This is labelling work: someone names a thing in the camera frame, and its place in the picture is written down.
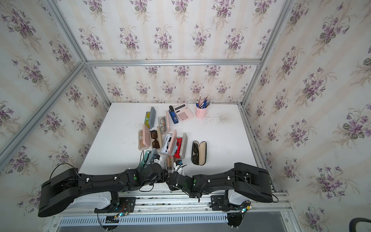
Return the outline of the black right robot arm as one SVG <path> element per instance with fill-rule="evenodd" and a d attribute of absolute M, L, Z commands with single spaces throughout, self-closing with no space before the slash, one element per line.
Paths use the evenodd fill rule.
<path fill-rule="evenodd" d="M 235 163 L 234 168 L 226 172 L 214 175 L 188 177 L 174 172 L 166 183 L 169 188 L 181 190 L 190 198 L 201 198 L 204 194 L 220 190 L 233 190 L 256 202 L 273 202 L 269 172 L 241 162 Z"/>

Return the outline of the grey glasses case red glasses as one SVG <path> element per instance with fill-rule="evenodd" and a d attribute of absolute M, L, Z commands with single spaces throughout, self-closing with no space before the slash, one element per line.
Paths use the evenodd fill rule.
<path fill-rule="evenodd" d="M 174 158 L 176 160 L 183 160 L 186 156 L 188 136 L 186 133 L 183 133 L 182 137 L 177 137 L 175 143 L 175 153 Z"/>

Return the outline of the black tan glasses case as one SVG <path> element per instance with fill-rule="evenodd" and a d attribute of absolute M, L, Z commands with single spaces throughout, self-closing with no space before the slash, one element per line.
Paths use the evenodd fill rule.
<path fill-rule="evenodd" d="M 199 166 L 205 165 L 207 160 L 207 143 L 203 141 L 199 143 Z"/>

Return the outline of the pink case white glasses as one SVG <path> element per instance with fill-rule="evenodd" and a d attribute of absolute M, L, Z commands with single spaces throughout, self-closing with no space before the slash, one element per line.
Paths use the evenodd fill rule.
<path fill-rule="evenodd" d="M 165 156 L 174 156 L 174 153 L 175 153 L 175 143 L 176 143 L 176 139 L 177 139 L 177 131 L 176 130 L 173 130 L 173 131 L 168 132 L 168 133 L 172 134 L 172 139 L 170 141 L 169 150 L 168 150 L 169 154 L 168 155 L 162 154 L 161 153 L 161 150 L 160 150 L 160 154 L 161 155 L 165 155 Z"/>

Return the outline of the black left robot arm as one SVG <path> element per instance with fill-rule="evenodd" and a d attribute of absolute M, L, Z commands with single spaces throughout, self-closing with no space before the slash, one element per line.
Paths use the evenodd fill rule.
<path fill-rule="evenodd" d="M 87 175 L 71 168 L 41 185 L 38 217 L 50 217 L 64 211 L 76 198 L 100 192 L 137 191 L 143 186 L 163 183 L 168 172 L 158 163 L 127 169 L 113 175 Z"/>

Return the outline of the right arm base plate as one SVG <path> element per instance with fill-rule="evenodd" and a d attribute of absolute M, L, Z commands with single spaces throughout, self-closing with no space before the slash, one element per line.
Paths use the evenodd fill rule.
<path fill-rule="evenodd" d="M 251 208 L 251 202 L 249 200 L 242 202 L 240 205 L 233 204 L 229 201 L 225 195 L 212 195 L 211 196 L 211 209 L 213 211 L 246 211 Z"/>

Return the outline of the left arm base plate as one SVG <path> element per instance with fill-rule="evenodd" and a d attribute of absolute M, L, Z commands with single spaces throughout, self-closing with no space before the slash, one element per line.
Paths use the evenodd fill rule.
<path fill-rule="evenodd" d="M 111 203 L 103 209 L 95 209 L 94 213 L 103 214 L 103 213 L 133 213 L 136 198 L 135 197 L 119 197 L 118 203 Z"/>

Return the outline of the plaid glasses case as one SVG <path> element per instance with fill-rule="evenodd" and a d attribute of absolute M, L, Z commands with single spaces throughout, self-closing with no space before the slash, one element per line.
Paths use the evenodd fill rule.
<path fill-rule="evenodd" d="M 168 173 L 168 175 L 171 175 L 175 171 L 174 163 L 175 160 L 173 156 L 168 156 L 165 159 L 165 170 Z"/>

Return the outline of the teal glasses case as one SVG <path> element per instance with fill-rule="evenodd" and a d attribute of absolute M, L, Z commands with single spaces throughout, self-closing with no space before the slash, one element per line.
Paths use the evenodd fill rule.
<path fill-rule="evenodd" d="M 158 161 L 159 154 L 157 153 L 157 150 L 155 148 L 147 151 L 142 150 L 138 167 L 145 168 L 146 166 Z"/>

